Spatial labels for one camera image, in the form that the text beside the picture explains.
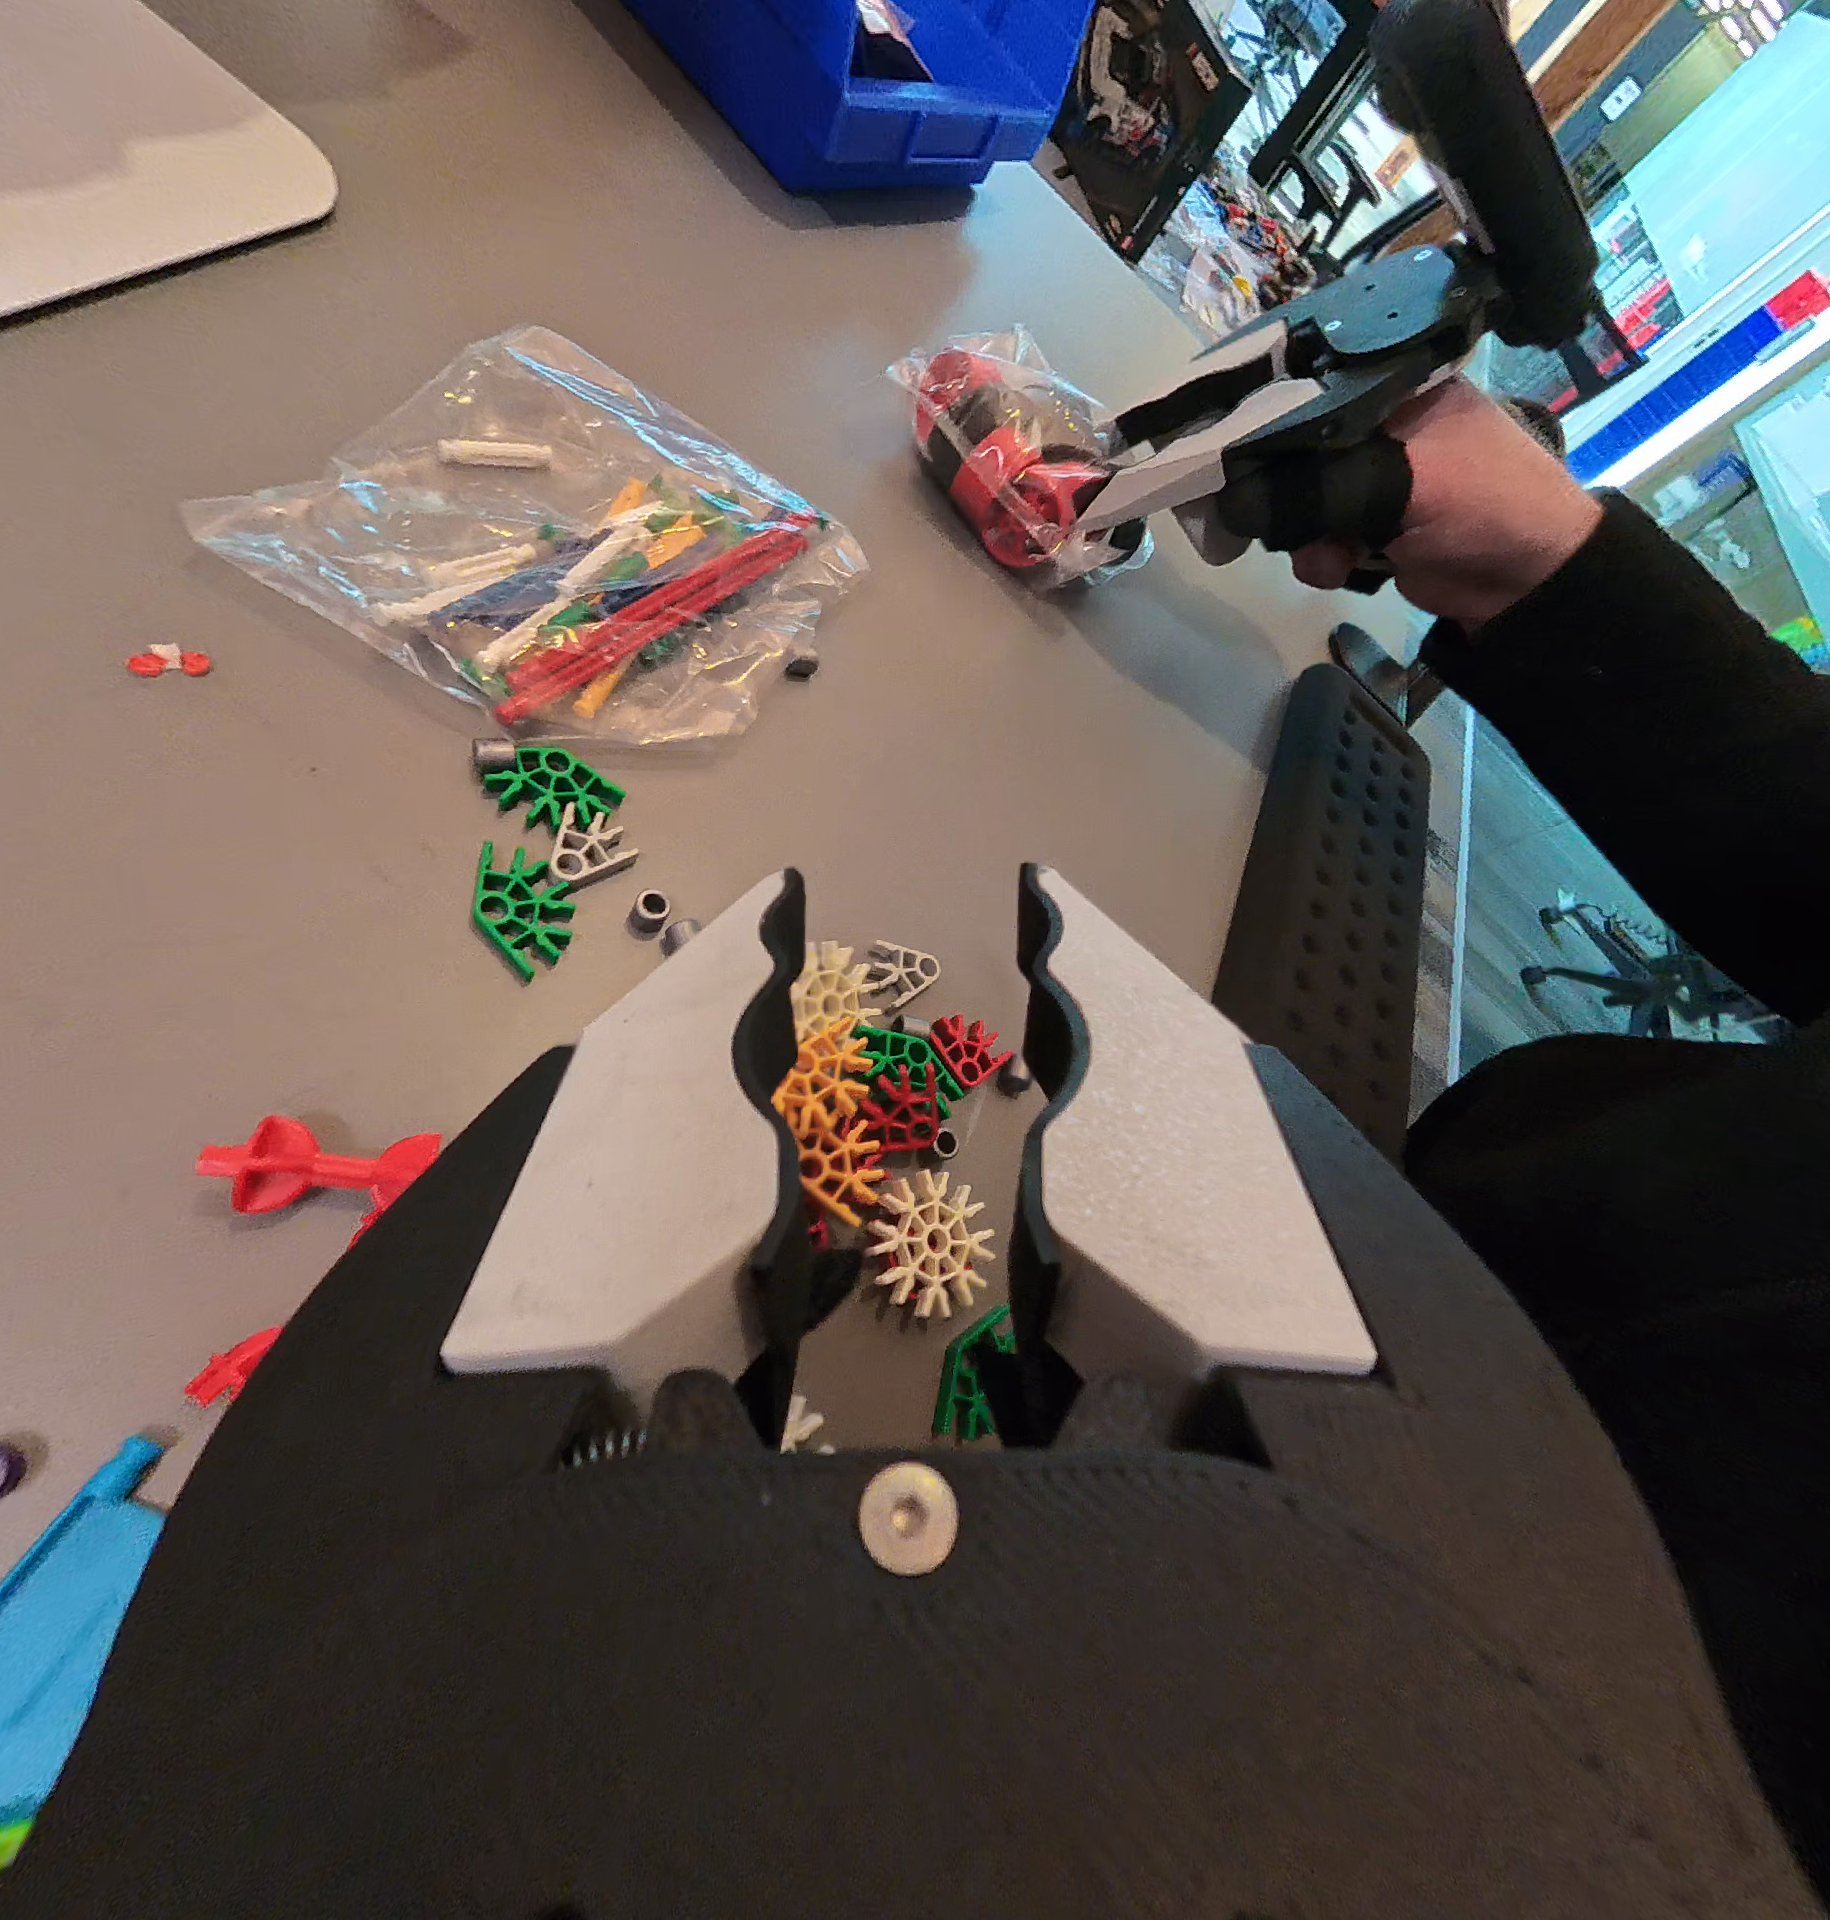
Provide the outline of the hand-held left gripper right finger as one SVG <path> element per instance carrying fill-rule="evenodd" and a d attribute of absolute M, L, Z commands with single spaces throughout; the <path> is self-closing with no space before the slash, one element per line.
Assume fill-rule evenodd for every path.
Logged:
<path fill-rule="evenodd" d="M 1250 1044 L 1059 868 L 1019 870 L 1023 1137 L 1013 1349 L 984 1361 L 1010 1451 L 1124 1378 L 1190 1418 L 1220 1374 L 1369 1382 L 1369 1320 L 1265 1095 Z"/>

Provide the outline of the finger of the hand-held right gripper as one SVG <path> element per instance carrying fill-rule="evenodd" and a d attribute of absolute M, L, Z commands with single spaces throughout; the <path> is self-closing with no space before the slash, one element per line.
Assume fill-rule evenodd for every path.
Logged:
<path fill-rule="evenodd" d="M 1324 450 L 1320 381 L 1289 373 L 1289 327 L 1247 327 L 1195 356 L 1163 392 L 1113 413 L 1119 453 Z"/>
<path fill-rule="evenodd" d="M 1250 465 L 1229 478 L 1229 445 L 1218 428 L 1119 463 L 1080 463 L 1064 486 L 1059 547 L 1143 547 L 1152 521 L 1175 516 L 1195 547 L 1247 547 L 1265 538 L 1265 495 Z"/>

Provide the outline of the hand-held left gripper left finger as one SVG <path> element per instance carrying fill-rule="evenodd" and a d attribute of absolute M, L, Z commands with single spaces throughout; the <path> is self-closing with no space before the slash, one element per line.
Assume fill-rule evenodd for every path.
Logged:
<path fill-rule="evenodd" d="M 758 878 L 596 1015 L 445 1333 L 448 1378 L 596 1374 L 627 1403 L 688 1367 L 777 1451 L 814 1253 L 777 1093 L 796 1064 L 796 868 Z"/>

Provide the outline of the clear bag of red wheels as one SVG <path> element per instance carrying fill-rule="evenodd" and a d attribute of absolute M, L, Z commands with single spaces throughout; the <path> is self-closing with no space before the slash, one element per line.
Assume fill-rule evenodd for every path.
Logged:
<path fill-rule="evenodd" d="M 1143 517 L 1080 533 L 1120 440 L 1023 325 L 909 349 L 883 381 L 909 410 L 920 469 L 1006 574 L 1063 592 L 1146 567 Z"/>

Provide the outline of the clear bag of colourful rods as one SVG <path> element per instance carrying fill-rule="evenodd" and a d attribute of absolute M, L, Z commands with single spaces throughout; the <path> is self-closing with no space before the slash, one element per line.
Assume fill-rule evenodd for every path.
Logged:
<path fill-rule="evenodd" d="M 179 507 L 193 545 L 499 732 L 736 738 L 864 545 L 537 325 L 466 345 L 304 482 Z"/>

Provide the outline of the white stand with wooden board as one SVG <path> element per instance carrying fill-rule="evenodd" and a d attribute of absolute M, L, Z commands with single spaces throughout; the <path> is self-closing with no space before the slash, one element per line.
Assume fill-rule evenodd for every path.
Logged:
<path fill-rule="evenodd" d="M 0 0 L 0 325 L 336 209 L 329 156 L 132 0 Z"/>

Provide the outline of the person's right hand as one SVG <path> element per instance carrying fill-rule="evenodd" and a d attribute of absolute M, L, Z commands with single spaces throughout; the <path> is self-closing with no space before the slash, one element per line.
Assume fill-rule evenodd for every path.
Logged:
<path fill-rule="evenodd" d="M 1566 567 L 1600 521 L 1600 499 L 1463 376 L 1408 398 L 1385 430 L 1408 450 L 1411 495 L 1381 563 L 1415 613 L 1476 631 Z"/>

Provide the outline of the scattered loose plastic connectors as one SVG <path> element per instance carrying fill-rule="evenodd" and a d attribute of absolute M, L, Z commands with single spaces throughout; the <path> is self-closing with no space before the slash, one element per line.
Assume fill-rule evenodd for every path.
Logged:
<path fill-rule="evenodd" d="M 883 1142 L 864 1128 L 870 1099 L 848 1099 L 868 1074 L 868 1048 L 856 1048 L 856 1029 L 838 1021 L 830 1048 L 796 1064 L 777 1093 L 777 1113 L 796 1139 L 796 1179 L 805 1193 L 805 1217 L 868 1225 L 883 1263 L 887 1305 L 909 1315 L 944 1315 L 973 1305 L 984 1287 L 986 1234 L 973 1229 L 973 1195 L 951 1186 L 940 1169 L 887 1182 L 882 1193 Z"/>

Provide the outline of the black toy box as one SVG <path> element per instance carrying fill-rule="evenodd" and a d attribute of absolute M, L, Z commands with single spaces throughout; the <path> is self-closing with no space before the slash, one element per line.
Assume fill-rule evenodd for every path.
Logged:
<path fill-rule="evenodd" d="M 1250 96 L 1190 0 L 1106 0 L 1048 136 L 1053 178 L 1102 242 L 1137 265 Z"/>

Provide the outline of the black perforated mat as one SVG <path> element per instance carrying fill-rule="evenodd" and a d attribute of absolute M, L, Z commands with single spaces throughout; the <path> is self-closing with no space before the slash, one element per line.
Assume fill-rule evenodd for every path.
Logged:
<path fill-rule="evenodd" d="M 1403 1163 L 1429 755 L 1337 665 L 1293 678 L 1213 1005 Z"/>

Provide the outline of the red bow-tie connector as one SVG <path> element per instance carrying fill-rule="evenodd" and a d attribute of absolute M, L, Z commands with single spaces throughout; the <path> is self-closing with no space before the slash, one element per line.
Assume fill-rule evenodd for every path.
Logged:
<path fill-rule="evenodd" d="M 237 1400 L 246 1390 L 246 1382 L 256 1378 L 256 1367 L 263 1362 L 263 1356 L 277 1346 L 277 1339 L 285 1333 L 285 1320 L 233 1343 L 227 1349 L 214 1349 L 185 1384 L 179 1384 L 179 1403 L 207 1411 L 222 1400 Z"/>
<path fill-rule="evenodd" d="M 246 1142 L 207 1142 L 193 1176 L 227 1182 L 237 1217 L 281 1211 L 313 1193 L 368 1195 L 385 1211 L 435 1156 L 439 1137 L 409 1137 L 377 1156 L 318 1149 L 303 1116 L 265 1113 Z"/>

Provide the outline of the blue plastic bin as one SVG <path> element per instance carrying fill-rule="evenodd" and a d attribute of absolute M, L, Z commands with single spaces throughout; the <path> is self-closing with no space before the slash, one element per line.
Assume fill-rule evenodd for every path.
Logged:
<path fill-rule="evenodd" d="M 633 0 L 631 12 L 789 193 L 973 184 L 1029 160 L 1063 108 L 1093 6 L 920 0 L 929 80 L 856 70 L 838 0 Z"/>

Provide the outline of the black office chair base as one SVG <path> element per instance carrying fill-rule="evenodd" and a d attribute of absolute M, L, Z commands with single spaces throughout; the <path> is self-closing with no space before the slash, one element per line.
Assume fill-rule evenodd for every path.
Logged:
<path fill-rule="evenodd" d="M 1542 908 L 1542 927 L 1550 938 L 1579 931 L 1600 966 L 1537 961 L 1517 971 L 1517 986 L 1528 993 L 1542 993 L 1553 979 L 1589 990 L 1610 1015 L 1628 1020 L 1628 1038 L 1775 1044 L 1791 1030 L 1784 1015 L 1709 966 L 1709 957 L 1687 950 L 1673 931 L 1633 922 L 1620 911 L 1570 895 Z"/>

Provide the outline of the person's black clothing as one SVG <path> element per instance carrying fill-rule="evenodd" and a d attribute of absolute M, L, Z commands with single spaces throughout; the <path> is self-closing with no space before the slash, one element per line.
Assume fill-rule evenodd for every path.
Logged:
<path fill-rule="evenodd" d="M 1830 1015 L 1497 1052 L 1411 1128 L 1408 1179 L 1610 1433 L 1830 1907 Z"/>

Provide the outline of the cyan flat toy piece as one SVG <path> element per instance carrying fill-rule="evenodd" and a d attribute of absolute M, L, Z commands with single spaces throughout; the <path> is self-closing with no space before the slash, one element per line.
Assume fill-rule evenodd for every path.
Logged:
<path fill-rule="evenodd" d="M 132 1492 L 164 1444 L 132 1433 L 0 1580 L 0 1826 L 50 1794 L 164 1513 Z"/>

